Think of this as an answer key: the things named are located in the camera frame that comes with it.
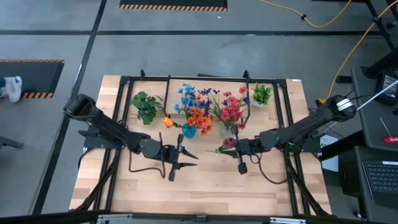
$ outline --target black table leg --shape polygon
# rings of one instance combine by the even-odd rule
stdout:
[[[319,157],[321,161],[333,158],[338,154],[352,150],[354,146],[364,146],[365,138],[363,130],[357,131],[350,136],[340,139],[339,141],[321,148],[322,156]]]
[[[0,136],[0,148],[1,148],[1,146],[11,146],[11,147],[21,149],[23,147],[23,144]]]

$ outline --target red object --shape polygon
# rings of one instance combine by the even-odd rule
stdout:
[[[383,141],[385,143],[398,143],[398,137],[386,137]]]

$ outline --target gray floor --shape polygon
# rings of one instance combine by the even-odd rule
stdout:
[[[100,0],[3,0],[0,30],[91,30]],[[132,11],[108,0],[99,30],[315,30],[289,11],[257,0],[229,0],[228,12]],[[316,24],[330,20],[344,6],[340,2],[279,1],[308,15]],[[386,7],[375,2],[378,12]],[[324,30],[366,30],[371,17],[364,4],[353,4]],[[384,23],[392,21],[388,12]],[[389,32],[397,43],[397,27]],[[2,100],[0,135],[25,143],[23,150],[0,151],[0,217],[25,215],[37,191],[48,159],[62,106],[79,70],[88,35],[0,35],[0,58],[64,59],[65,67],[52,99],[22,100],[12,105]],[[325,97],[339,66],[359,37],[234,36],[234,35],[97,35],[80,93],[96,98],[103,75],[194,76],[197,73],[240,77],[299,78],[309,107]],[[380,37],[368,37],[350,58],[349,68],[370,65],[389,49]],[[335,85],[346,94],[351,85]],[[77,174],[86,125],[72,121],[44,206],[44,213],[67,211]],[[344,136],[359,129],[358,117],[332,128]],[[327,186],[332,211],[353,218],[358,205],[341,188]]]

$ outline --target white shoe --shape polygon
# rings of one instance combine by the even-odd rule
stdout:
[[[6,77],[5,92],[11,103],[17,103],[21,98],[22,79],[20,77]]]

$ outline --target potted plant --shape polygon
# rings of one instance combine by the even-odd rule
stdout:
[[[156,97],[159,99],[160,102],[163,102],[163,100],[159,96]],[[162,104],[156,101],[156,98],[154,98],[153,96],[148,96],[148,94],[144,91],[137,93],[131,99],[130,104],[134,105],[137,108],[137,118],[138,120],[142,120],[144,125],[150,125],[156,116],[157,110],[161,110],[165,116],[163,122],[166,127],[169,128],[171,126],[175,126],[176,128],[181,128],[181,125],[174,123],[170,119],[170,115],[166,113],[166,111],[162,107]]]
[[[258,85],[256,83],[256,87],[253,90],[253,101],[251,104],[258,108],[262,108],[264,105],[268,105],[268,100],[272,96],[272,88],[266,88],[265,84]]]
[[[201,101],[201,95],[196,94],[195,87],[183,84],[178,90],[181,94],[181,102],[174,105],[174,110],[178,114],[184,114],[187,123],[182,126],[182,133],[186,138],[193,138],[197,129],[201,130],[201,135],[207,135],[212,129],[210,122],[213,116],[205,109],[205,105],[210,105],[210,101]]]
[[[244,96],[244,94],[249,92],[249,90],[246,87],[241,87],[239,89],[240,94],[242,94],[240,98],[235,98],[230,91],[227,91],[223,93],[225,99],[221,104],[220,95],[218,95],[220,91],[213,90],[213,92],[211,92],[210,90],[211,88],[201,91],[200,93],[209,97],[211,99],[210,102],[214,102],[205,105],[205,110],[208,110],[218,119],[217,121],[221,121],[224,124],[224,129],[220,131],[221,135],[226,136],[231,134],[230,129],[234,124],[244,129],[245,124],[239,121],[241,121],[244,111],[241,108],[248,104],[248,98]]]

